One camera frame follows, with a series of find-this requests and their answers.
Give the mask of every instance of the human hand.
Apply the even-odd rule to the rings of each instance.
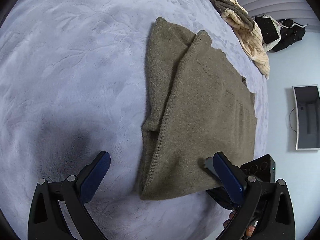
[[[233,211],[232,213],[230,213],[230,215],[229,215],[229,218],[230,218],[230,219],[228,219],[227,221],[225,221],[225,222],[223,223],[223,227],[224,227],[224,228],[228,225],[228,223],[230,222],[231,218],[233,218],[233,216],[234,216],[235,214],[236,214],[235,211]],[[246,234],[248,237],[251,237],[254,229],[255,229],[255,227],[250,225],[250,226],[247,228],[245,234]]]

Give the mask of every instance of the black cable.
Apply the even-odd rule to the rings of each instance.
[[[291,116],[291,114],[292,114],[292,112],[293,112],[294,109],[292,109],[292,111],[291,111],[290,114],[289,114],[289,124],[290,124],[291,129],[294,130],[295,132],[297,132],[295,129],[292,128],[292,126],[291,126],[291,120],[290,120],[290,116]]]

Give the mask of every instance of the curtain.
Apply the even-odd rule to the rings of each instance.
[[[320,32],[320,21],[306,0],[238,0],[251,17],[268,14],[276,20],[292,19],[306,31]]]

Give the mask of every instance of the bed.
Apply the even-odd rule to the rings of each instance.
[[[76,174],[100,150],[112,163],[86,207],[108,239],[200,240],[222,231],[228,212],[206,192],[142,201],[135,187],[157,17],[206,30],[246,78],[256,93],[254,157],[265,154],[266,78],[209,0],[19,0],[0,28],[0,209],[22,240],[39,178]]]

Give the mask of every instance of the monitor screen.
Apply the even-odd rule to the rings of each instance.
[[[318,86],[294,87],[297,122],[297,150],[320,148],[320,97]]]

